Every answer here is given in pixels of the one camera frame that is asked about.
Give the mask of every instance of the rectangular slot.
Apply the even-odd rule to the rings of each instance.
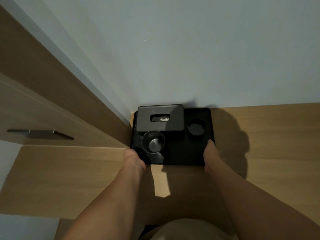
[[[170,120],[170,114],[152,114],[150,116],[151,122],[167,122]]]

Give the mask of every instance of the clothing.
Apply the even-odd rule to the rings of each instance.
[[[231,240],[232,238],[216,226],[197,219],[178,219],[159,226],[141,240]]]

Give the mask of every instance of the person's right hand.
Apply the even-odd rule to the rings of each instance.
[[[218,151],[212,140],[208,140],[208,144],[203,152],[203,159],[205,163],[204,170],[207,173],[211,172],[211,169],[216,162],[223,161],[221,153]]]

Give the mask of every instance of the black tray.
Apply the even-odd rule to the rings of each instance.
[[[165,165],[204,165],[203,151],[207,141],[214,142],[214,132],[211,111],[208,108],[185,108],[183,131],[163,131],[165,146],[160,153],[148,154],[144,152],[141,140],[145,132],[136,129],[137,112],[134,113],[131,147],[136,150],[145,164]],[[206,130],[201,136],[193,136],[188,130],[188,122],[193,118],[200,118],[206,123]]]

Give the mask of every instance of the forearm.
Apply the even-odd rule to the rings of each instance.
[[[63,239],[130,239],[141,175],[134,162],[125,162]]]
[[[221,193],[240,239],[319,239],[320,227],[246,181],[221,160],[209,174]]]

